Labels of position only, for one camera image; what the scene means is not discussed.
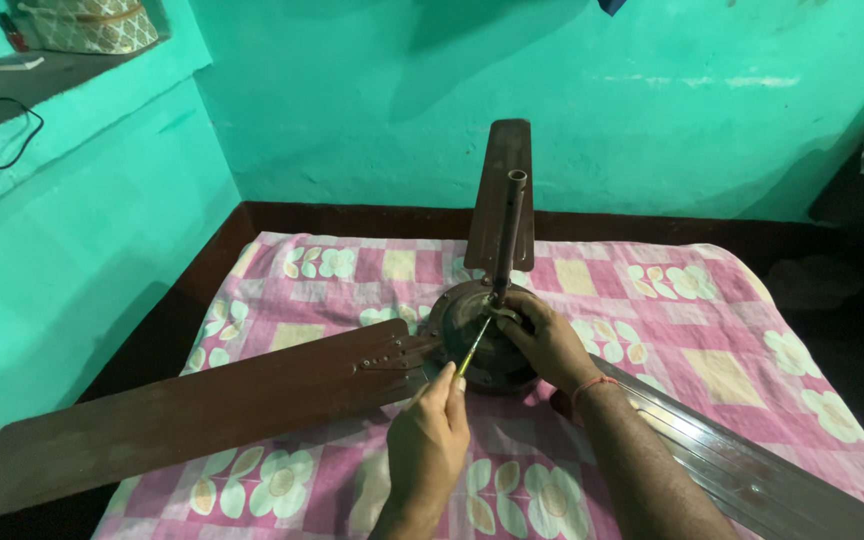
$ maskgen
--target brown fan blade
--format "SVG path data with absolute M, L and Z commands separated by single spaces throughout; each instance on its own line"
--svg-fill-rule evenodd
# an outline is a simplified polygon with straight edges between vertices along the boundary
M 408 398 L 439 345 L 393 319 L 9 423 L 0 515 Z
M 523 171 L 526 177 L 522 210 L 515 235 L 512 269 L 528 272 L 535 264 L 535 228 L 532 215 L 532 128 L 528 120 L 496 120 L 488 132 L 485 162 L 479 194 L 475 199 L 472 227 L 468 232 L 465 268 L 483 268 L 496 273 L 499 240 L 505 221 L 509 172 Z

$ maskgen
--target black cable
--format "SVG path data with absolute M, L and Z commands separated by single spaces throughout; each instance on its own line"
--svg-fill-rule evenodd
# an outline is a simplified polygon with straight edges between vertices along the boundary
M 0 171 L 1 171 L 2 169 L 8 169 L 9 167 L 14 166 L 14 165 L 16 164 L 16 162 L 18 162 L 18 159 L 21 158 L 21 157 L 22 157 L 22 154 L 25 152 L 25 148 L 26 148 L 27 146 L 29 146 L 29 143 L 30 143 L 30 142 L 32 142 L 32 138 L 35 137 L 36 134 L 39 133 L 39 131 L 42 130 L 42 126 L 45 125 L 45 120 L 44 120 L 41 116 L 39 116 L 38 114 L 36 114 L 36 112 L 35 112 L 34 110 L 30 109 L 30 108 L 29 108 L 28 106 L 26 106 L 25 104 L 22 104 L 22 102 L 20 102 L 18 99 L 13 99 L 13 98 L 11 98 L 11 97 L 0 97 L 0 101 L 12 101 L 12 102 L 15 102 L 15 103 L 18 104 L 19 107 L 22 108 L 22 111 L 24 111 L 27 115 L 32 115 L 33 117 L 38 118 L 38 125 L 35 126 L 35 129 L 33 129 L 33 130 L 31 131 L 31 133 L 29 133 L 29 136 L 27 136 L 27 137 L 25 138 L 25 142 L 22 143 L 22 148 L 20 148 L 20 149 L 18 150 L 18 154 L 17 154 L 15 157 L 13 157 L 13 158 L 12 158 L 12 161 L 9 161 L 8 164 L 0 165 Z

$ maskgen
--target finger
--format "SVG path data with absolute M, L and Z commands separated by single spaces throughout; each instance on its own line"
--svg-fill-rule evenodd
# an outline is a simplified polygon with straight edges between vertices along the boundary
M 499 317 L 495 324 L 498 325 L 498 330 L 502 331 L 502 334 L 509 338 L 515 344 L 515 347 L 518 347 L 518 350 L 523 353 L 531 350 L 536 342 L 534 336 L 530 335 L 516 321 L 508 317 Z
M 429 403 L 435 411 L 444 411 L 446 401 L 449 399 L 449 389 L 452 386 L 452 376 L 455 375 L 455 362 L 448 362 L 441 368 L 438 376 L 429 384 L 425 390 L 422 400 Z
M 551 320 L 548 303 L 531 294 L 510 291 L 505 297 L 505 305 L 528 317 L 536 328 L 546 326 Z
M 469 419 L 466 418 L 466 378 L 460 377 L 452 383 L 448 400 L 445 402 L 445 417 L 452 433 L 466 436 L 469 433 Z
M 409 411 L 410 409 L 412 409 L 412 406 L 414 406 L 416 403 L 418 403 L 419 399 L 422 398 L 426 394 L 426 390 L 428 390 L 428 388 L 429 388 L 428 382 L 426 382 L 426 384 L 423 384 L 421 387 L 419 387 L 418 391 L 415 392 L 415 395 L 412 396 L 412 399 L 409 399 L 409 402 L 405 403 L 405 406 L 402 407 L 402 411 L 404 412 L 404 411 Z

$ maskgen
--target bed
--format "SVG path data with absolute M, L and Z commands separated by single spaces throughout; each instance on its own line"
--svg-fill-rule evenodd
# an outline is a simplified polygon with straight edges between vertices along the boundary
M 182 374 L 394 317 L 414 333 L 439 295 L 481 277 L 463 267 L 465 249 L 263 232 Z M 864 430 L 737 257 L 709 244 L 544 241 L 534 256 L 513 280 L 563 313 L 586 350 L 864 501 Z M 551 392 L 468 395 L 472 442 L 437 538 L 619 538 L 591 447 L 548 406 Z M 385 433 L 401 406 L 129 478 L 95 537 L 364 537 L 388 497 Z

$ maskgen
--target person's right hand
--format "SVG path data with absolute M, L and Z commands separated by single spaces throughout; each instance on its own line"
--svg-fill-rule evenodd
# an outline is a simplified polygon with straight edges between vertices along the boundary
M 496 321 L 546 383 L 571 396 L 586 381 L 602 377 L 569 321 L 548 303 L 531 294 L 509 291 L 505 306 L 535 326 L 531 334 L 508 317 Z

